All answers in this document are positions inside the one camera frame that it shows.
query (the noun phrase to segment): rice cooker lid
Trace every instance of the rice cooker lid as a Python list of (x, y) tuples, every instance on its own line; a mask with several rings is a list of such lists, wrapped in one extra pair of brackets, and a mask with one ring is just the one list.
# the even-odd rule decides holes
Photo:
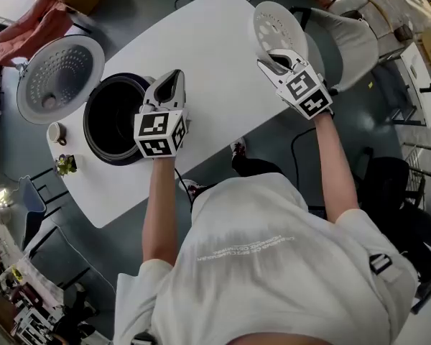
[(35, 53), (21, 74), (19, 112), (34, 124), (65, 118), (88, 100), (104, 66), (102, 47), (91, 37), (74, 34), (50, 42)]

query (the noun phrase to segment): mug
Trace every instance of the mug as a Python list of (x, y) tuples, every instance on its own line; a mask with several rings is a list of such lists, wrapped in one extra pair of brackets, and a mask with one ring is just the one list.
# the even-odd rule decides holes
[(60, 123), (51, 123), (48, 127), (48, 138), (51, 142), (59, 143), (61, 146), (65, 146), (67, 144), (67, 141), (65, 140), (65, 135), (67, 134), (67, 131), (65, 129), (65, 126), (63, 126)]

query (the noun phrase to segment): white t-shirt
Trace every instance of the white t-shirt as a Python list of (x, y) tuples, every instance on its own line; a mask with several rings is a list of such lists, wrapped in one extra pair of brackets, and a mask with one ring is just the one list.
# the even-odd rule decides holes
[[(417, 273), (361, 210), (331, 224), (283, 175), (223, 181), (196, 198), (175, 267), (120, 274), (115, 345), (221, 345), (259, 332), (385, 345), (407, 319)], [(369, 257), (392, 266), (375, 275)]]

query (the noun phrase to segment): gray floor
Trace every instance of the gray floor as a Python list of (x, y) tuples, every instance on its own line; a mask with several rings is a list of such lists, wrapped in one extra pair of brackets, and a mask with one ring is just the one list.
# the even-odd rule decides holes
[[(162, 17), (172, 13), (175, 0), (103, 0), (85, 24), (94, 27), (95, 37), (111, 58), (129, 41)], [(258, 4), (263, 0), (253, 0)], [(285, 6), (314, 6), (312, 0), (272, 0)], [(318, 46), (328, 54), (324, 57), (326, 73), (330, 82), (338, 79), (341, 63), (335, 60), (334, 47), (327, 37), (315, 33)], [(17, 75), (9, 70), (7, 75)], [(8, 178), (18, 179), (23, 175), (34, 175), (52, 166), (52, 158), (45, 139), (45, 126), (27, 123), (16, 108), (14, 84), (5, 83), (7, 101), (3, 105), (0, 118), (0, 183), (15, 187)], [(365, 146), (375, 149), (376, 156), (401, 157), (397, 133), (386, 122), (391, 109), (387, 105), (377, 85), (368, 74), (351, 90), (339, 95), (333, 107), (335, 122), (350, 164), (358, 169), (358, 158)], [(285, 175), (295, 183), (295, 169), (290, 153), (290, 142), (294, 135), (302, 132), (311, 123), (305, 121), (293, 110), (285, 111), (258, 129), (246, 135), (248, 156), (275, 162)], [(318, 146), (314, 133), (297, 141), (296, 153), (300, 168), (300, 187), (305, 200), (310, 205), (322, 205)], [(230, 168), (231, 154), (228, 148), (219, 152), (203, 164), (191, 170), (186, 177), (200, 183), (216, 183), (234, 176)], [(48, 195), (55, 195), (65, 187), (60, 179), (49, 174), (38, 181), (46, 184)], [(13, 217), (9, 229), (18, 243), (22, 236), (25, 211), (18, 198), (13, 207)], [(70, 243), (99, 270), (107, 280), (115, 285), (120, 272), (135, 275), (142, 259), (141, 230), (146, 201), (125, 213), (103, 229), (95, 228), (83, 215), (70, 195), (60, 202), (62, 210), (47, 221), (48, 229), (55, 222), (62, 227)], [(180, 242), (190, 228), (189, 203), (184, 193), (177, 192), (177, 220)], [(59, 231), (55, 232), (41, 247), (33, 260), (34, 264), (51, 280), (58, 283), (87, 267), (87, 264), (65, 242)], [(113, 335), (113, 290), (100, 275), (91, 270), (81, 280), (89, 289), (89, 299), (101, 310), (101, 314), (89, 320), (98, 331), (111, 338)], [(73, 289), (68, 292), (68, 302), (73, 299)]]

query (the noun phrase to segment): perforated white lid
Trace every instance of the perforated white lid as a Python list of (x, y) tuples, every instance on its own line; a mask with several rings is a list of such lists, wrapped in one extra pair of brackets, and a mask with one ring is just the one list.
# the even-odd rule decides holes
[(294, 15), (278, 3), (264, 1), (257, 5), (248, 22), (249, 40), (257, 57), (274, 64), (268, 55), (273, 49), (292, 49), (308, 59), (308, 43)]
[(50, 42), (22, 73), (17, 88), (19, 112), (34, 124), (65, 118), (88, 100), (104, 65), (102, 47), (88, 36), (77, 34)]

